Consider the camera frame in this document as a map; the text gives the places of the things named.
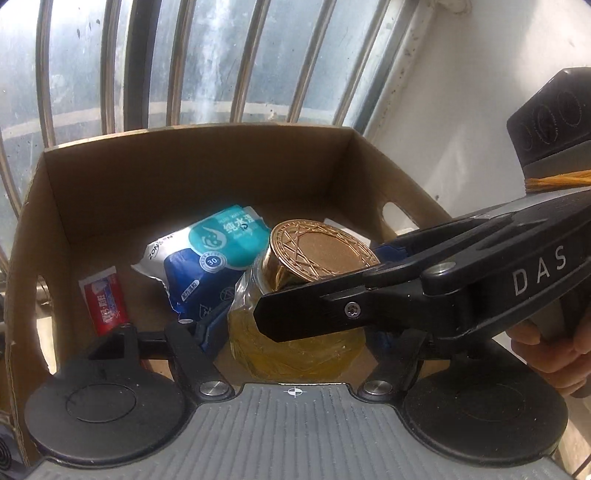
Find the metal screw head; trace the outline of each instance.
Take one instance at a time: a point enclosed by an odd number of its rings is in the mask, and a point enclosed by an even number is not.
[[[355,319],[361,315],[361,307],[359,306],[359,303],[350,301],[347,305],[345,305],[345,315],[350,319]]]
[[[426,275],[441,275],[456,266],[455,262],[441,262],[426,269],[423,273]]]
[[[220,380],[212,380],[199,386],[199,391],[208,397],[219,397],[227,393],[228,390],[230,390],[230,385]]]
[[[363,391],[369,395],[387,395],[392,391],[392,385],[385,380],[370,380],[363,386]]]

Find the rubber band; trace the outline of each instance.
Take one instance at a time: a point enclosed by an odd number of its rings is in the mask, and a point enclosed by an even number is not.
[[[525,191],[527,193],[585,186],[591,186],[591,170],[563,173],[543,179],[525,179]]]

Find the gray gripper base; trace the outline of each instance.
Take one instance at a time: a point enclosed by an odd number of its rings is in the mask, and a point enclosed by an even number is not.
[[[200,406],[174,441],[147,458],[103,470],[69,468],[45,460],[29,479],[570,478],[549,459],[500,469],[454,462],[415,440],[393,408],[361,402],[345,385],[294,389],[292,385],[248,384],[233,400]]]

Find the blue wet wipes package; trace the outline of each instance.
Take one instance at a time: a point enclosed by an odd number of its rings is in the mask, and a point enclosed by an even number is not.
[[[132,267],[164,284],[176,312],[200,320],[234,297],[269,233],[252,208],[234,205],[152,242]]]

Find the finger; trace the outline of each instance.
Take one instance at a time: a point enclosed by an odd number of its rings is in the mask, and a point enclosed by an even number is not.
[[[525,345],[513,340],[511,349],[532,367],[545,373],[557,372],[579,357],[573,348],[573,341],[566,338],[553,343],[540,342],[539,345]]]
[[[584,387],[586,383],[587,383],[587,379],[582,380],[582,381],[580,381],[579,383],[577,383],[575,385],[571,385],[570,387],[567,387],[567,388],[557,388],[556,390],[563,397],[568,397],[570,394],[575,393],[579,388]]]
[[[554,388],[568,388],[591,374],[591,353],[581,355],[573,363],[554,373],[538,372]]]
[[[582,354],[591,352],[591,305],[574,333],[574,348]]]
[[[507,335],[513,340],[526,345],[538,345],[540,342],[540,331],[529,320],[513,325],[507,330]]]

